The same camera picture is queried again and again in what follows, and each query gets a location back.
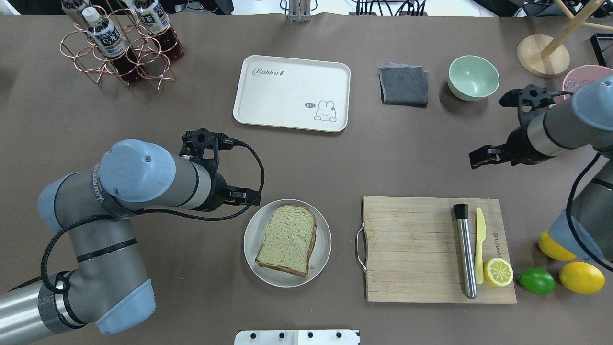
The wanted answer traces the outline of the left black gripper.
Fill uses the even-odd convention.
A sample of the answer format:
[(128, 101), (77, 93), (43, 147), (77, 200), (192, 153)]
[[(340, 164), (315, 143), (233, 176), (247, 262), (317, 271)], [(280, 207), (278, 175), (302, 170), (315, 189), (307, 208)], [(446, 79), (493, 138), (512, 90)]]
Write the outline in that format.
[(206, 199), (206, 210), (213, 211), (221, 205), (252, 205), (259, 206), (261, 191), (227, 185), (221, 174), (215, 174), (212, 188)]

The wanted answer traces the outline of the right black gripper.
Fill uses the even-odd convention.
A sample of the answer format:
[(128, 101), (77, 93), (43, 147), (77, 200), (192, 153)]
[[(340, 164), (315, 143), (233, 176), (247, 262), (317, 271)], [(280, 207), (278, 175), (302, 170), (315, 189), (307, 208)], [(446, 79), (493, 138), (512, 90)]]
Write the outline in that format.
[(527, 131), (518, 127), (510, 133), (505, 144), (499, 146), (485, 145), (469, 153), (469, 164), (475, 170), (481, 166), (497, 165), (510, 162), (512, 166), (536, 165), (551, 159), (537, 151), (528, 139)]

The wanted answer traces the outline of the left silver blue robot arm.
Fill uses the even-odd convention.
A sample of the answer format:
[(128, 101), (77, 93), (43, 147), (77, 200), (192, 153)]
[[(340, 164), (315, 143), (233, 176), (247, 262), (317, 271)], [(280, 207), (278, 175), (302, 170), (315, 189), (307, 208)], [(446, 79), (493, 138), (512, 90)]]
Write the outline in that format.
[(248, 144), (219, 133), (185, 139), (179, 155), (136, 139), (121, 140), (90, 171), (66, 175), (38, 199), (55, 230), (38, 278), (1, 297), (1, 343), (25, 345), (93, 323), (104, 335), (132, 328), (156, 308), (131, 219), (181, 209), (258, 205), (262, 190), (228, 186), (217, 172), (220, 150)]

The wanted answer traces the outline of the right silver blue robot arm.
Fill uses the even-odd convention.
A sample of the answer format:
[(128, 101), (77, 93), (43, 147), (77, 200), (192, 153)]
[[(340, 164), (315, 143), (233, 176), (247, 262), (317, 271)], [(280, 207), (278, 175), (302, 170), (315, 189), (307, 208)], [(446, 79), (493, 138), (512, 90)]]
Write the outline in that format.
[(578, 259), (607, 271), (612, 270), (612, 89), (611, 76), (575, 92), (532, 84), (512, 89), (499, 103), (517, 111), (519, 126), (505, 143), (469, 153), (474, 170), (504, 163), (534, 166), (574, 150), (586, 155), (549, 234)]

